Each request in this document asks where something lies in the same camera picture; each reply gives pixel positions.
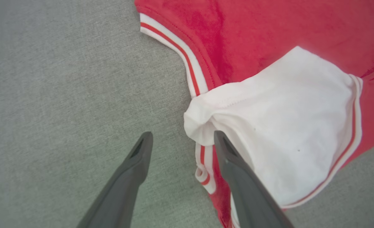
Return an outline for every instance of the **white trim with red stripe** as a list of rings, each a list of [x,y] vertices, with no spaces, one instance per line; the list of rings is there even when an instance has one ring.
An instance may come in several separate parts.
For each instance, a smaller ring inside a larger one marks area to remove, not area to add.
[[[170,30],[146,14],[140,14],[140,21],[140,31],[142,33],[155,38],[180,55],[186,67],[187,83],[191,97],[193,98],[207,92],[208,87],[200,64],[188,45]],[[216,190],[215,179],[213,178],[212,152],[212,146],[203,147],[199,144],[195,146],[195,158],[197,162],[195,177],[209,194],[213,194]]]
[[[310,199],[312,199],[314,196],[316,196],[318,193],[320,193],[333,179],[335,174],[340,170],[340,168],[345,164],[347,159],[350,158],[350,156],[354,153],[354,151],[359,146],[361,140],[362,140],[362,113],[360,108],[360,96],[362,93],[363,88],[363,80],[359,77],[356,77],[354,75],[349,74],[349,76],[354,80],[356,85],[356,96],[355,101],[353,104],[353,110],[354,115],[351,117],[350,121],[353,121],[353,129],[352,134],[354,134],[353,141],[350,141],[350,144],[348,145],[348,148],[343,151],[343,153],[340,155],[337,161],[333,163],[333,167],[330,169],[329,175],[327,176],[326,180],[322,182],[313,192],[311,192],[309,195],[307,195],[305,198],[301,199],[298,202],[292,203],[290,205],[283,205],[281,208],[283,209],[290,209],[297,206],[300,206]]]
[[[140,31],[142,33],[145,33],[146,35],[157,39],[158,41],[168,46],[169,48],[173,49],[175,52],[177,52],[180,55],[186,67],[187,82],[188,82],[188,88],[190,90],[191,97],[196,97],[202,93],[208,92],[207,83],[205,81],[200,64],[198,63],[197,58],[193,54],[193,51],[188,47],[188,45],[184,43],[183,40],[181,40],[178,36],[176,36],[170,30],[168,30],[163,25],[158,23],[153,18],[147,16],[146,14],[143,14],[143,13],[140,14],[140,22],[152,26],[159,32],[163,33],[168,39],[173,41],[176,45],[178,45],[178,47],[176,47],[175,45],[170,43],[170,41],[166,39],[166,37],[163,37],[157,34],[155,31],[152,31],[151,29],[145,28],[143,26],[141,26],[140,28]],[[190,67],[188,66],[188,61],[191,63],[191,68],[193,69],[193,72],[190,72],[189,70]]]

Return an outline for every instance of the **gray couch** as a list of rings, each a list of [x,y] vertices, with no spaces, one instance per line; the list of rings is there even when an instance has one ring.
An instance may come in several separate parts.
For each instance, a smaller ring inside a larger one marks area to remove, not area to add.
[[[139,32],[131,0],[0,0],[0,228],[75,227],[144,131],[132,227],[220,228],[194,178],[181,58]],[[374,227],[374,149],[309,203],[298,228]]]

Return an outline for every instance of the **wrinkled white fabric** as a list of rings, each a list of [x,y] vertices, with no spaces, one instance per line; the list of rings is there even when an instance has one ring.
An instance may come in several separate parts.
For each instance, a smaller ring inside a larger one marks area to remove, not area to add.
[[[352,134],[361,83],[295,47],[257,75],[193,98],[184,128],[203,146],[213,145],[215,130],[224,131],[277,203],[289,205],[315,190],[342,153],[353,153],[347,146],[359,143]]]

